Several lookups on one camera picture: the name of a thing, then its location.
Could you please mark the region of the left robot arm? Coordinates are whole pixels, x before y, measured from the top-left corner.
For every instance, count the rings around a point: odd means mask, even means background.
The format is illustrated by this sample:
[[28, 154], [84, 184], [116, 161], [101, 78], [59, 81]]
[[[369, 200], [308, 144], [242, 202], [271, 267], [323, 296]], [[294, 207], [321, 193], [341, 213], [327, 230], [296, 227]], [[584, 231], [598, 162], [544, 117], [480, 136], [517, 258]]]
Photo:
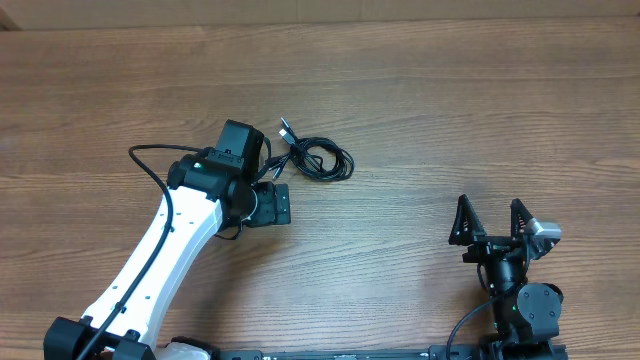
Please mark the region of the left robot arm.
[[159, 330], [204, 245], [223, 231], [286, 225], [289, 189], [262, 181], [270, 146], [251, 125], [229, 120], [217, 144], [186, 148], [165, 180], [156, 215], [119, 274], [78, 320], [58, 317], [43, 341], [46, 360], [217, 359], [218, 348], [188, 337], [159, 346]]

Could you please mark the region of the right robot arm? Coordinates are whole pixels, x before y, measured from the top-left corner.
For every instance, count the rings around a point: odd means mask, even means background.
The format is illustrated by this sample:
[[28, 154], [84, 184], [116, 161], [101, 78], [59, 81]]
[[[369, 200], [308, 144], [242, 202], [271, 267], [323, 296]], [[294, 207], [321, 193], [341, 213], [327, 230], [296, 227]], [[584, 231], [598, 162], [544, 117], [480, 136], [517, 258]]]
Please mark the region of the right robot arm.
[[456, 217], [448, 243], [463, 246], [465, 263], [474, 264], [489, 299], [467, 313], [451, 331], [445, 356], [453, 352], [453, 340], [466, 321], [490, 308], [494, 334], [479, 340], [472, 351], [476, 359], [565, 359], [566, 348], [555, 346], [564, 295], [550, 283], [531, 283], [527, 274], [533, 261], [547, 255], [561, 240], [554, 222], [534, 217], [516, 198], [510, 205], [510, 234], [489, 235], [468, 196], [458, 198]]

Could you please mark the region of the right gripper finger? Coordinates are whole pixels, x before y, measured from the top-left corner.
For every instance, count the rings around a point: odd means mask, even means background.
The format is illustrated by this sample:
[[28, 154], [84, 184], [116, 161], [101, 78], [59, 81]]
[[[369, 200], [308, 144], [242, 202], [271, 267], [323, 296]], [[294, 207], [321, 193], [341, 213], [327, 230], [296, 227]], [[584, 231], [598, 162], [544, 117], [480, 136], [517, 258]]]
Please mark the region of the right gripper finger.
[[528, 211], [519, 198], [512, 200], [510, 205], [511, 236], [516, 237], [525, 231], [526, 225], [534, 216]]
[[448, 243], [450, 245], [470, 246], [484, 237], [486, 231], [479, 220], [470, 199], [466, 194], [458, 198], [456, 217]]

